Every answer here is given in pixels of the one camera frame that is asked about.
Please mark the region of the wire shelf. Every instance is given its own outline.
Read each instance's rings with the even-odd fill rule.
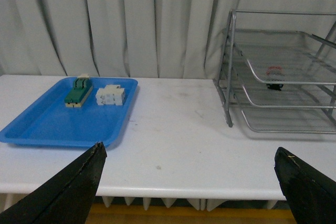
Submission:
[[[241,33],[247,31],[236,31],[236,51],[246,60],[258,81],[274,84],[336,85],[336,62],[330,59],[336,56],[335,48],[324,45],[324,52],[328,53],[321,59],[318,52],[322,42],[305,33],[249,31],[248,34],[254,37],[253,41],[260,37],[260,42],[254,45],[250,41],[239,41]]]
[[[236,29],[238,12],[293,14],[230,11],[214,81],[227,124],[233,126],[229,108],[237,103],[255,132],[336,134],[336,44],[329,41],[336,38],[336,22],[323,39],[301,31]]]
[[[243,62],[235,62],[234,70],[241,92],[253,106],[264,108],[336,108],[332,100],[334,86],[284,84],[281,90],[269,89],[258,82]]]

